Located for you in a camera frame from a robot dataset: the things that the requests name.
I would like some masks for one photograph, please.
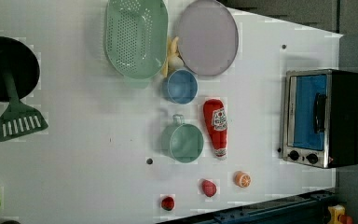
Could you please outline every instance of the slotted spatula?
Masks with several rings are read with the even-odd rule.
[[[0,51],[0,67],[5,81],[9,105],[0,117],[0,142],[43,131],[48,127],[42,114],[20,101],[7,57]]]

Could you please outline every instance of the green colander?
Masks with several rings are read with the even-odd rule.
[[[106,52],[134,87],[145,87],[167,57],[168,13],[162,0],[109,0]]]

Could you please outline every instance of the lavender plate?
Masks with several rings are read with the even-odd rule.
[[[225,72],[237,55],[238,29],[231,13],[214,0],[198,0],[184,11],[179,26],[179,51],[198,75]]]

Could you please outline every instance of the oven window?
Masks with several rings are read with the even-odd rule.
[[[294,147],[324,150],[324,133],[314,131],[313,107],[316,95],[326,94],[326,87],[326,75],[297,77]]]

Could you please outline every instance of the blue cup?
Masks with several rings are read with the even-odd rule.
[[[162,92],[168,100],[185,105],[197,95],[198,84],[192,73],[186,70],[177,70],[162,83]]]

